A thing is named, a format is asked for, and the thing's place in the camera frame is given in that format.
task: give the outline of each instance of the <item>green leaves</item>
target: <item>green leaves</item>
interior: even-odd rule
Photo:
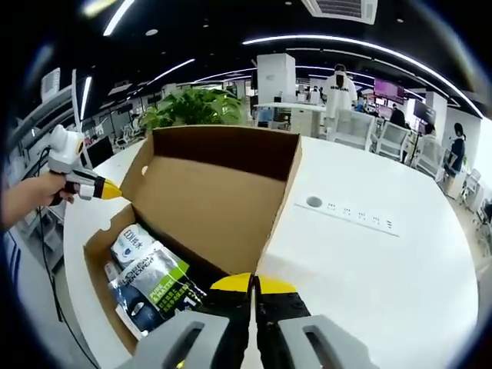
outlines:
[[[241,101],[229,91],[189,88],[174,91],[142,117],[148,128],[185,125],[233,125],[239,122]]]

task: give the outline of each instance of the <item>product packaging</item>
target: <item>product packaging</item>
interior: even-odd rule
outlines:
[[[125,268],[119,272],[113,263],[105,265],[118,306],[143,336],[180,311],[197,308],[205,296],[187,276],[189,265],[151,240],[140,225],[126,227],[111,248]]]

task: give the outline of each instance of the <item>white table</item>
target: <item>white table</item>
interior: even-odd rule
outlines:
[[[305,137],[318,138],[326,108],[320,105],[290,102],[267,102],[258,108],[286,108],[291,110],[291,132]]]
[[[255,105],[259,108],[285,108],[317,111],[318,113],[326,112],[326,107],[312,104],[299,104],[297,102],[264,102]]]
[[[139,147],[96,171],[120,183]],[[431,178],[395,161],[312,138],[302,138],[302,148],[301,166],[259,271],[294,284],[312,314],[327,315],[364,343],[380,368],[445,367],[470,337],[478,306],[470,250],[446,198]],[[296,205],[309,195],[385,214],[400,237]],[[130,355],[96,298],[83,245],[126,204],[76,199],[65,215],[68,288],[103,369]]]

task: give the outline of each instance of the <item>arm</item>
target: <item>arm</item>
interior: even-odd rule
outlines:
[[[15,187],[2,192],[2,229],[6,230],[40,206],[49,206],[53,196],[65,186],[65,177],[47,173],[37,178],[28,178]],[[61,196],[73,203],[71,194]]]
[[[352,82],[352,80],[349,81],[349,93],[351,94],[351,100],[353,105],[357,105],[357,90],[355,89],[355,84]]]

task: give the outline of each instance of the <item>human hand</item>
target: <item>human hand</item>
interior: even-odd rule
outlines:
[[[29,178],[28,191],[33,196],[36,206],[49,206],[53,202],[55,194],[60,191],[60,197],[74,203],[74,195],[63,191],[65,187],[65,176],[54,173],[46,173],[36,178]]]

